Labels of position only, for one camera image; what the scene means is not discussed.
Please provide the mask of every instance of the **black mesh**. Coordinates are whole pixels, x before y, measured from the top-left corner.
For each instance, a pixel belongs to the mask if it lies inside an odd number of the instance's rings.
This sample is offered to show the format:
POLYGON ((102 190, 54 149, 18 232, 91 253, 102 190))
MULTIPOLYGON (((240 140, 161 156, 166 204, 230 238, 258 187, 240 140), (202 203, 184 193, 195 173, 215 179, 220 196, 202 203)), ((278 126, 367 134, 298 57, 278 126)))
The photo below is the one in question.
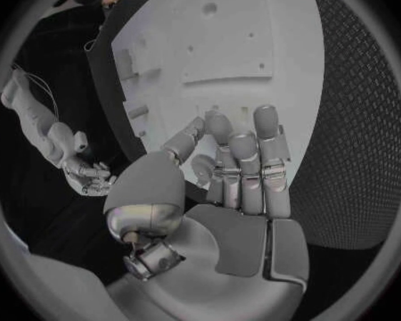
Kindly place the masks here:
POLYGON ((341 0, 317 0, 325 77, 318 119, 290 188, 310 244, 382 242, 401 200, 401 100, 376 40, 341 0))

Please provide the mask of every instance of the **mounting hole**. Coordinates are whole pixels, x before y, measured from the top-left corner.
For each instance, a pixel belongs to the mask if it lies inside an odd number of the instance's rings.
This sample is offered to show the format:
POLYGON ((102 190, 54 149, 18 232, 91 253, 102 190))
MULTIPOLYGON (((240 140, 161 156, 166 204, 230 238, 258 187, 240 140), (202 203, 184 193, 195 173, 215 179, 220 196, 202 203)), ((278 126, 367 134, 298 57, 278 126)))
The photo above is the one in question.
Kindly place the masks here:
POLYGON ((217 4, 214 4, 213 2, 206 4, 202 8, 202 12, 204 16, 208 18, 212 17, 215 13, 217 13, 217 4))

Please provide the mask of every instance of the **cable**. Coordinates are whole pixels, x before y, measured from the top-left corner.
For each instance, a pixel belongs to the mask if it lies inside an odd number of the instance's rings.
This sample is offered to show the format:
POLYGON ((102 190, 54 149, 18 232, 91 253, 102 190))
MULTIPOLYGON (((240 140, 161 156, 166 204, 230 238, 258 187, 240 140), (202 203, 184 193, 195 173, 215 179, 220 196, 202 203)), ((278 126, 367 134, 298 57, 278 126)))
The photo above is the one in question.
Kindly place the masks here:
POLYGON ((34 73, 28 73, 26 72, 20 65, 18 65, 16 62, 13 63, 12 65, 14 67, 14 69, 18 69, 20 71, 22 71, 26 77, 33 82, 34 84, 36 84, 39 88, 41 88, 52 100, 52 104, 54 105, 54 114, 56 119, 59 121, 59 110, 58 110, 58 105, 56 103, 56 100, 54 98, 54 94, 51 90, 51 87, 47 84, 47 82, 45 82, 45 80, 43 80, 41 77, 37 76, 34 73))

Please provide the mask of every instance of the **humanoid robot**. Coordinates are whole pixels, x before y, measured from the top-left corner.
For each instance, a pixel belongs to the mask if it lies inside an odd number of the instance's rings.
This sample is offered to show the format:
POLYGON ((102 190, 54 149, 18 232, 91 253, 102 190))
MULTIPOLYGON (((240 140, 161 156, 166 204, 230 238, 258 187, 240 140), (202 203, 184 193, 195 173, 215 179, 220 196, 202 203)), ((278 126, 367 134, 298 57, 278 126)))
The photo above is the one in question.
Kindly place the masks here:
POLYGON ((292 315, 307 287, 309 263, 303 231, 290 219, 290 154, 275 107, 255 110, 257 135, 233 132, 228 118, 211 110, 115 178, 106 165, 90 166, 78 157, 86 135, 74 135, 32 96, 22 70, 13 71, 1 101, 16 111, 24 135, 64 171, 75 191, 108 196, 104 214, 112 236, 128 246, 130 284, 156 306, 179 320, 292 315), (179 166, 205 133, 217 143, 215 159, 197 155, 192 168, 199 185, 210 183, 208 203, 184 215, 179 166), (252 298, 243 304, 246 294, 252 298), (211 295, 216 298, 198 303, 211 295))

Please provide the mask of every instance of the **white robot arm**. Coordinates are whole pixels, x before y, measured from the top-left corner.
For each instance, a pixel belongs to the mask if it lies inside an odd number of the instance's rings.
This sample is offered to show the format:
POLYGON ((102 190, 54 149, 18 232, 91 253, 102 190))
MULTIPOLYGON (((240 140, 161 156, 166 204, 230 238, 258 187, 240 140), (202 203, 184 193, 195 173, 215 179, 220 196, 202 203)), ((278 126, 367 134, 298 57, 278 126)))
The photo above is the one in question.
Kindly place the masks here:
POLYGON ((25 137, 43 157, 64 171, 68 184, 80 195, 107 195, 116 180, 108 167, 91 167, 77 155, 88 146, 86 134, 73 131, 32 95, 29 80, 21 69, 13 70, 1 94, 4 106, 16 112, 25 137))

